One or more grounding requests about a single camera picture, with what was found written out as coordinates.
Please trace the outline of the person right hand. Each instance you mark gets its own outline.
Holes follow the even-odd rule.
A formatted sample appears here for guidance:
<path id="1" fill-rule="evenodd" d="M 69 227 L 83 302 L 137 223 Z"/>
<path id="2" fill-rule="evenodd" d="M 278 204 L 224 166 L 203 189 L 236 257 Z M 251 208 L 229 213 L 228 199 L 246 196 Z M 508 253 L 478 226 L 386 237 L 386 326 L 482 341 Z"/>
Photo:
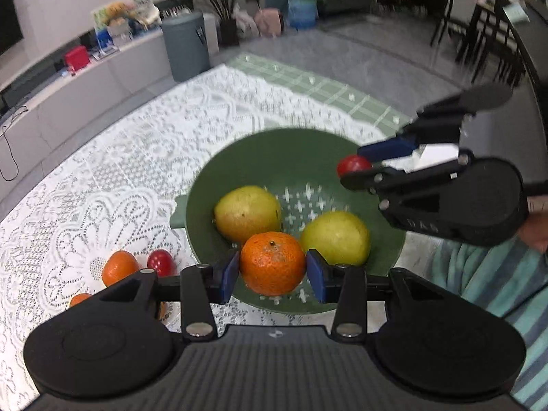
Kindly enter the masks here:
<path id="1" fill-rule="evenodd" d="M 518 238 L 527 246 L 546 253 L 548 247 L 548 213 L 547 196 L 527 199 L 530 214 L 524 224 L 518 229 Z"/>

